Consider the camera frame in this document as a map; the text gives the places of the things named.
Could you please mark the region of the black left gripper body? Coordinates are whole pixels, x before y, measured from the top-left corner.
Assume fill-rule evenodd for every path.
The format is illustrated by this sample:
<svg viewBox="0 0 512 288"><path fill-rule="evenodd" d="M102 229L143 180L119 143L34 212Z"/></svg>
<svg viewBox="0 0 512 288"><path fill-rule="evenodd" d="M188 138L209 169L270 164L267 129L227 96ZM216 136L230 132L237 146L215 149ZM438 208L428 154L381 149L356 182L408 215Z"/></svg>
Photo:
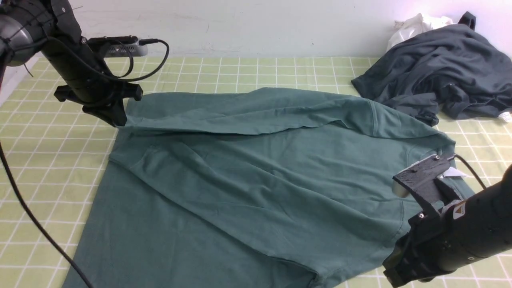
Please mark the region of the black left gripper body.
<svg viewBox="0 0 512 288"><path fill-rule="evenodd" d="M143 90L139 84L109 82L86 88L72 88L69 85L59 86L54 96L60 102L72 101L82 105L85 109L84 112L96 114L96 108L99 106L125 98L133 98L139 101L142 94Z"/></svg>

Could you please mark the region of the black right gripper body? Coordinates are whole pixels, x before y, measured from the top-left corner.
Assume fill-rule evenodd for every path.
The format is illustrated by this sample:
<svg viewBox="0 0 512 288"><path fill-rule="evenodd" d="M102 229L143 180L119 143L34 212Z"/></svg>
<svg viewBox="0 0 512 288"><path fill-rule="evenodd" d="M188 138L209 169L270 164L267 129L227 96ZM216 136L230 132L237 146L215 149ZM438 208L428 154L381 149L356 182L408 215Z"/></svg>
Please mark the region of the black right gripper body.
<svg viewBox="0 0 512 288"><path fill-rule="evenodd" d="M383 262L392 287L413 281L429 282L460 268L460 219L452 214L433 217L419 214L409 220L411 229L397 241Z"/></svg>

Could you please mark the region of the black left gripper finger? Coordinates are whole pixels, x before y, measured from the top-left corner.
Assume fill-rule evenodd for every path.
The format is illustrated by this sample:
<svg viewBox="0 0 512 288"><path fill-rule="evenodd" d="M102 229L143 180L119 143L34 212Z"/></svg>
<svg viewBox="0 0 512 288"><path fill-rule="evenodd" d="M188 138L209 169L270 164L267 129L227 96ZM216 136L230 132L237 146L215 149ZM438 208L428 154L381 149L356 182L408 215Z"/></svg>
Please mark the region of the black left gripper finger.
<svg viewBox="0 0 512 288"><path fill-rule="evenodd" d="M97 107L96 116L113 127L124 126L127 121L123 100Z"/></svg>

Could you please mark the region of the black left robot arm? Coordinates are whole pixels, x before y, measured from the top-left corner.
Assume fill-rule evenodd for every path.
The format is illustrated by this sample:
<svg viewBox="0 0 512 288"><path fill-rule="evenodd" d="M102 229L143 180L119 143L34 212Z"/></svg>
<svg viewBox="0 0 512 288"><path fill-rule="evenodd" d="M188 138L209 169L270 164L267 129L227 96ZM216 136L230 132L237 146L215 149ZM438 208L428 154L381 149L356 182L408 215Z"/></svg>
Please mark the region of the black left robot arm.
<svg viewBox="0 0 512 288"><path fill-rule="evenodd" d="M67 0L2 0L1 67L23 66L42 53L65 82L54 97L74 102L107 124L124 126L123 100L141 100L135 80L114 76L106 57L134 57L135 36L86 39Z"/></svg>

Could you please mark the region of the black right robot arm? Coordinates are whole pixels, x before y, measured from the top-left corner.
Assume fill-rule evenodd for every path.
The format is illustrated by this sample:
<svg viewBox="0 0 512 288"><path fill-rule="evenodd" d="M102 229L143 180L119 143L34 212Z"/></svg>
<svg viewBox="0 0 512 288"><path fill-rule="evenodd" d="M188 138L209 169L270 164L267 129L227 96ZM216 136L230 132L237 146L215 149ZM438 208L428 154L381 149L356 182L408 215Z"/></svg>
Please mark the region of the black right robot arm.
<svg viewBox="0 0 512 288"><path fill-rule="evenodd" d="M501 181L439 214L423 198L411 229L383 262L384 275L398 288L429 282L511 249L511 168Z"/></svg>

